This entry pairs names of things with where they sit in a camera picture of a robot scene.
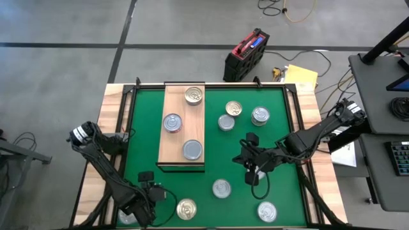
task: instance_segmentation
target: concrete floor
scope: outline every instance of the concrete floor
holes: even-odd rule
[[[290,0],[295,18],[310,1]],[[0,43],[118,43],[131,0],[0,0]],[[282,15],[266,17],[250,0],[138,0],[126,43],[236,44],[260,27],[269,45],[292,57],[297,46],[368,47],[408,16],[403,0],[318,0],[311,17],[291,24]],[[51,165],[33,163],[14,211],[13,226],[55,229],[68,226],[85,161],[65,142],[69,130],[96,121],[116,49],[0,48],[0,128],[13,139],[31,131]],[[222,80],[229,50],[125,49],[115,82]],[[336,83],[358,51],[325,52],[332,67],[317,90]],[[271,80],[271,69],[289,62],[266,54],[244,79]],[[300,55],[291,64],[322,73],[318,54]],[[330,90],[317,94],[321,106]],[[330,108],[336,93],[323,108]],[[360,104],[359,95],[353,97]],[[409,229],[409,214],[387,213],[366,205],[366,182],[339,179],[348,220],[357,226]]]

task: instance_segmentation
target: green mat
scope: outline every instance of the green mat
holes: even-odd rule
[[[234,129],[223,132],[217,124],[225,113],[228,101],[236,100],[243,112],[236,119]],[[134,184],[141,171],[154,171],[155,182],[173,191],[178,200],[191,198],[197,204],[196,216],[182,220],[177,214],[163,227],[263,227],[305,226],[305,215],[294,165],[282,165],[269,174],[271,190],[265,201],[277,208],[277,219],[265,223],[257,215],[261,202],[253,198],[250,186],[244,183],[245,168],[231,159],[240,154],[239,140],[247,132],[260,137],[260,146],[272,147],[274,141],[289,133],[288,119],[282,89],[207,89],[205,100],[205,172],[164,173],[155,163],[158,160],[160,128],[164,90],[142,89],[137,93],[125,178]],[[265,126],[251,123],[251,112],[256,106],[265,106],[271,117]],[[212,192],[216,179],[224,178],[231,184],[232,193],[227,199],[217,199]],[[262,196],[266,191],[266,178],[255,189]],[[169,194],[157,203],[155,224],[162,223],[172,213],[174,201]],[[126,226],[118,221],[118,227]]]

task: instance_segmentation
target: white paper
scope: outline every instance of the white paper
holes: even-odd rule
[[[343,130],[335,130],[333,133],[340,134]],[[342,148],[331,153],[332,163],[347,165],[351,167],[357,166],[357,158],[355,157],[355,146],[351,142]]]

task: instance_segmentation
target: can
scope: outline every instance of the can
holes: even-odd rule
[[[197,140],[188,140],[183,145],[183,156],[187,160],[197,160],[202,155],[202,144]]]
[[[213,183],[212,189],[213,194],[215,194],[215,196],[220,199],[227,198],[231,193],[230,183],[225,179],[216,180],[215,183]]]
[[[190,87],[185,92],[185,99],[189,105],[199,105],[203,98],[203,92],[198,87]]]
[[[164,118],[164,128],[170,133],[177,133],[181,130],[181,118],[177,114],[168,114]]]
[[[219,117],[219,128],[223,131],[230,131],[235,126],[235,119],[227,114]]]
[[[260,219],[267,223],[271,223],[277,218],[277,210],[275,209],[275,206],[268,201],[260,203],[257,213]]]
[[[133,213],[127,215],[123,211],[119,210],[118,218],[122,222],[122,224],[129,225],[138,223],[138,220],[135,218],[135,215]]]
[[[232,117],[237,117],[242,111],[242,105],[236,101],[230,101],[226,104],[226,112]]]
[[[270,112],[266,107],[256,107],[251,113],[251,122],[256,126],[263,126],[270,118]]]
[[[182,199],[176,207],[176,213],[182,220],[192,219],[196,211],[196,203],[192,199]]]

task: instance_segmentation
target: black keyboard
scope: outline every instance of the black keyboard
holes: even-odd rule
[[[386,142],[389,158],[397,176],[409,176],[409,141]]]

